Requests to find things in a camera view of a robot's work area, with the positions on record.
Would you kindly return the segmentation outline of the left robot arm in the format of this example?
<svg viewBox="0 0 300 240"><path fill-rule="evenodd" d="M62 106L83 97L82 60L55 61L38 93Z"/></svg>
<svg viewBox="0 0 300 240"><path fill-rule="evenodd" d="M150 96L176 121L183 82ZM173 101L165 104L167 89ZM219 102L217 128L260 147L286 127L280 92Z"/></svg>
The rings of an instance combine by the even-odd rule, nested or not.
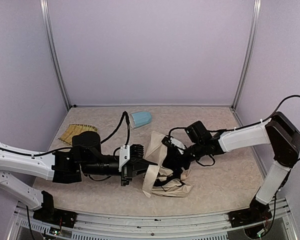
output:
<svg viewBox="0 0 300 240"><path fill-rule="evenodd" d="M120 176L121 185L127 186L151 165L144 159L144 147L140 144L123 145L118 155L102 154L100 135L94 131L74 136L71 147L43 153L0 142L0 188L16 196L37 216L47 219L57 214L53 196L11 177L11 172L58 184L79 183L83 175Z"/></svg>

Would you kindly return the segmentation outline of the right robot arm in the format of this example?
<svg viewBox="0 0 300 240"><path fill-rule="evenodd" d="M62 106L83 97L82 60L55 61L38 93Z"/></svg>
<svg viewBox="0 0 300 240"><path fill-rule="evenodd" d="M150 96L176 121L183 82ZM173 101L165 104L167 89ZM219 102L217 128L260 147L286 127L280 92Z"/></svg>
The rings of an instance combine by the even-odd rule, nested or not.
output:
<svg viewBox="0 0 300 240"><path fill-rule="evenodd" d="M213 159L239 149L271 147L273 162L247 208L251 216L268 211L269 203L300 160L300 131L280 111L264 120L234 129L208 130L199 120L183 127L183 130L192 142L189 147L182 146L170 133L161 141L167 147L163 166L168 169L187 170L192 162L198 163L206 156Z"/></svg>

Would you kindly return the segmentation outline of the beige folding umbrella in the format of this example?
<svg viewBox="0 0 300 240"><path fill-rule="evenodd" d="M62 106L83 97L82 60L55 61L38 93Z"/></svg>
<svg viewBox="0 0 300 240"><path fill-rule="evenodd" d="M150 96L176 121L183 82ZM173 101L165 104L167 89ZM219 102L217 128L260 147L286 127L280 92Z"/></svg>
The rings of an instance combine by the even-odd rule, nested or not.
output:
<svg viewBox="0 0 300 240"><path fill-rule="evenodd" d="M151 195L185 198L191 192L193 186L184 182L191 171L181 168L181 173L173 170L171 166L164 167L164 159L168 156L168 147L162 143L165 135L153 131L145 153L148 166L143 178L142 192L146 197Z"/></svg>

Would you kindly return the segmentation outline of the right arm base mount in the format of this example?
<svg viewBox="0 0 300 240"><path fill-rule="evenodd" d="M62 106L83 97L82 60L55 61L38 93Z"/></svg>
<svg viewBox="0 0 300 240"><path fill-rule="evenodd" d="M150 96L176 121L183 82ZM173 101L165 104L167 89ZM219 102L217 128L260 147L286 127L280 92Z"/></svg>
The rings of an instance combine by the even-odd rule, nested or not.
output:
<svg viewBox="0 0 300 240"><path fill-rule="evenodd" d="M266 206L265 208L261 209L256 207L248 207L241 210L231 211L228 213L228 217L231 227L236 228L262 222L266 219L271 219L273 216L270 208Z"/></svg>

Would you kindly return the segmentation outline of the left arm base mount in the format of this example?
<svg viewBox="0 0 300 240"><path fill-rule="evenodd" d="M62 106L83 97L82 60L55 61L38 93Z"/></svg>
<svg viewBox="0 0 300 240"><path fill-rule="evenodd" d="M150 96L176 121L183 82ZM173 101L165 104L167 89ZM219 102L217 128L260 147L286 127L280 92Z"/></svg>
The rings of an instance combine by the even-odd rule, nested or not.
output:
<svg viewBox="0 0 300 240"><path fill-rule="evenodd" d="M52 211L41 208L33 212L33 218L35 220L71 229L74 228L77 215L78 214L74 211L59 208L55 208Z"/></svg>

